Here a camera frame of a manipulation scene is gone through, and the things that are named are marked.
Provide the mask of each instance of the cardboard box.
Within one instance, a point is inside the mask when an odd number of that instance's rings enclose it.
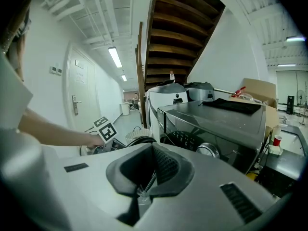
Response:
[[[262,80],[244,78],[241,87],[246,86],[245,93],[250,94],[253,98],[258,99],[262,102],[267,101],[268,105],[265,108],[266,121],[265,121],[265,135],[264,140],[267,139],[270,132],[277,126],[279,126],[279,116],[277,112],[277,101],[276,101],[276,85]],[[230,101],[242,102],[242,103],[253,103],[239,98],[230,98]]]

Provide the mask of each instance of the black speaker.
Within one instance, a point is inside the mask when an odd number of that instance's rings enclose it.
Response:
[[[292,115],[294,109],[294,96],[288,96],[287,114]]]

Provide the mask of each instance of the fluorescent ceiling light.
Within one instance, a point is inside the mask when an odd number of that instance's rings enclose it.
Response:
[[[121,75],[121,77],[122,77],[122,79],[123,79],[124,81],[127,81],[127,79],[126,79],[126,76],[125,76],[125,75]]]
[[[108,48],[108,51],[109,51],[112,59],[114,60],[116,67],[122,67],[119,55],[117,54],[117,51],[116,51],[116,47],[110,47],[110,48]]]
[[[294,67],[296,64],[278,64],[277,67]]]
[[[287,37],[287,42],[294,42],[294,41],[305,41],[305,37]]]

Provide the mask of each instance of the red cup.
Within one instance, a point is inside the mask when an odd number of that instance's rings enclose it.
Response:
[[[279,136],[279,135],[275,135],[275,138],[274,138],[274,144],[275,146],[279,146],[280,145],[280,141],[282,140],[282,137]]]

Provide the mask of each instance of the door handle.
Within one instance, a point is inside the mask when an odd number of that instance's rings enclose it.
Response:
[[[77,108],[77,103],[82,103],[82,101],[76,101],[76,96],[72,96],[72,101],[73,101],[73,108],[74,108],[74,113],[77,116],[78,115],[78,108]]]

